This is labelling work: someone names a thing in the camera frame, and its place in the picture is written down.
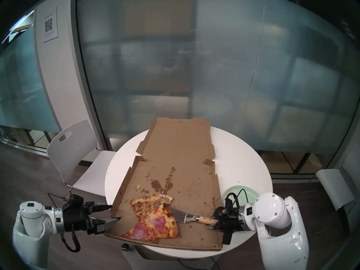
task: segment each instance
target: white chair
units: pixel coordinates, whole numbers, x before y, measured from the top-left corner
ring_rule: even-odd
[[[67,184],[75,167],[96,146],[93,129],[87,120],[82,120],[61,131],[51,141],[47,153],[67,186],[105,196],[106,171],[116,152],[99,150],[99,155],[80,179],[73,186]]]
[[[345,217],[356,204],[360,191],[360,146],[355,144],[341,169],[322,169],[316,173],[325,191],[330,197],[335,209]],[[350,209],[346,212],[345,206],[354,202]]]

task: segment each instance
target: chair seat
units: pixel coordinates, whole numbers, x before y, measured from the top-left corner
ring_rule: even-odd
[[[355,200],[354,195],[338,169],[322,169],[316,173],[336,210]]]
[[[93,164],[73,185],[74,188],[105,196],[105,176],[116,152],[101,151]]]

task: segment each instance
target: qr code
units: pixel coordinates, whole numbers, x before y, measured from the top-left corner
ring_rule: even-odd
[[[53,29],[53,19],[50,18],[49,20],[45,21],[45,33],[51,31]]]

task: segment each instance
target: green plate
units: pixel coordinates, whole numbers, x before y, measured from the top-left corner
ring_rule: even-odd
[[[253,189],[250,189],[249,187],[233,186],[233,187],[227,189],[227,191],[225,192],[225,194],[222,198],[222,202],[224,203],[224,206],[225,206],[225,198],[229,193],[234,193],[234,194],[238,195],[239,191],[241,191],[242,189],[244,189],[246,191],[249,203],[254,203],[256,201],[256,199],[259,197],[259,194],[256,191],[254,191]],[[232,195],[229,196],[229,199],[231,199],[234,202],[234,197]],[[244,191],[242,191],[241,194],[239,194],[238,201],[239,201],[240,206],[245,205],[247,203]]]

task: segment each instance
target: chair backrest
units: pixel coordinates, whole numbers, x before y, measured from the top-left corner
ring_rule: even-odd
[[[356,188],[360,191],[360,146],[354,144],[342,167],[349,173]]]
[[[66,138],[60,141],[64,134],[67,134]],[[46,152],[60,172],[63,181],[67,182],[78,163],[96,146],[97,139],[93,129],[87,120],[82,120],[68,126],[55,136]]]

